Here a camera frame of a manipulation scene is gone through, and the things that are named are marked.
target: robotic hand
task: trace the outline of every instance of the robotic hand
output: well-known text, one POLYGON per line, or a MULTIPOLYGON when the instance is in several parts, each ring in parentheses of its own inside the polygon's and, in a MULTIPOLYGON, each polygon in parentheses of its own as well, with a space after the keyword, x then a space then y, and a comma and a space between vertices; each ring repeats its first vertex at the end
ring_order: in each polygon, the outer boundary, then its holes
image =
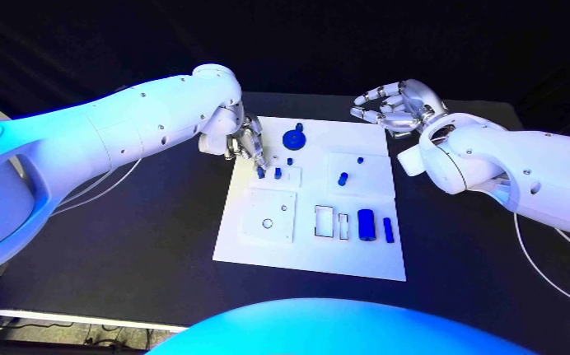
POLYGON ((410 79, 368 91, 353 101, 385 97, 379 112, 350 114, 379 124, 394 138, 417 130, 418 144, 398 154, 405 173, 424 171, 448 194, 479 191, 503 207, 570 231, 570 137, 506 131, 469 114, 450 113, 433 90, 410 79))
POLYGON ((86 180, 199 132, 200 152, 252 158, 254 168, 267 168, 258 119, 245 115, 232 71, 216 64, 88 104, 0 122, 0 264, 86 180), (24 176, 8 162, 13 156, 24 176))

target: white board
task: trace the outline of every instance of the white board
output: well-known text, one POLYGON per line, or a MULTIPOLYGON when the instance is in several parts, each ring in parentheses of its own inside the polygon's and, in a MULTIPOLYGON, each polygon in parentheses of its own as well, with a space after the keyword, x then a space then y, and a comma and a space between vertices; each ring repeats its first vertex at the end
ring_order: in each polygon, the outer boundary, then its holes
POLYGON ((258 119, 270 168, 259 179, 252 161, 235 161, 213 260, 405 281, 384 129, 375 124, 258 119), (303 124, 306 145, 290 151, 281 140, 296 123, 303 124), (280 180, 274 179, 275 167, 280 180), (349 175, 345 186, 337 184, 340 172, 349 175), (314 236, 317 205, 332 207, 332 238, 314 236), (359 209, 373 212, 375 241, 359 240, 359 209), (347 241, 339 239, 340 213, 347 215, 347 241), (385 242, 384 217, 392 221, 391 244, 385 242), (271 219, 271 228, 262 227, 265 219, 271 219))

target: rectangular slot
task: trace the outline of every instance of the rectangular slot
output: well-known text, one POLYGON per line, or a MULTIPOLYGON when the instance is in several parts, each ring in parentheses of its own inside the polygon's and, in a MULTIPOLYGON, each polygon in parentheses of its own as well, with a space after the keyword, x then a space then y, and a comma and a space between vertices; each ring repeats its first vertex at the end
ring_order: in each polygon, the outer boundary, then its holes
POLYGON ((347 215, 339 214, 339 239, 347 241, 347 215))
POLYGON ((314 236, 334 237, 332 207, 314 206, 314 236))

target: small blue block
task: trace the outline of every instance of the small blue block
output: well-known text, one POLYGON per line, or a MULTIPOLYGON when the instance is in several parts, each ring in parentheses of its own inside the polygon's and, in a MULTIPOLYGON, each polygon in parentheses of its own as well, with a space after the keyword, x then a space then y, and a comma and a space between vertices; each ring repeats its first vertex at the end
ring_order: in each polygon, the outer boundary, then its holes
POLYGON ((373 241, 376 239, 373 212, 371 209, 359 210, 359 239, 362 241, 373 241))
POLYGON ((339 185, 340 185, 340 186, 345 186, 345 185, 346 185, 346 180, 347 180, 347 174, 343 172, 343 173, 340 174, 340 177, 339 177, 339 185))
POLYGON ((392 224, 389 223, 389 217, 384 218, 384 233, 385 242, 394 242, 392 224))

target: blue object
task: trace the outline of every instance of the blue object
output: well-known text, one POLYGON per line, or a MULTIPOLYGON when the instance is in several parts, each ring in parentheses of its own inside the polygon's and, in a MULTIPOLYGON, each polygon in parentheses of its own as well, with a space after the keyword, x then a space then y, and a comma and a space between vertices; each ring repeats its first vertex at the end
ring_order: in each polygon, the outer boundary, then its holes
POLYGON ((384 233, 385 242, 394 242, 392 224, 389 223, 389 217, 384 218, 384 233))
POLYGON ((228 311, 195 324, 148 352, 180 353, 532 354, 444 318, 340 299, 275 300, 228 311))
POLYGON ((373 241, 376 239, 373 212, 371 209, 359 210, 359 239, 362 241, 373 241))
POLYGON ((343 172, 343 173, 340 174, 340 177, 339 177, 339 185, 340 185, 340 186, 345 186, 345 185, 346 185, 346 180, 347 180, 347 174, 343 172))
POLYGON ((291 151, 297 151, 306 143, 306 137, 303 134, 303 124, 297 123, 294 130, 288 130, 283 134, 283 145, 291 151))

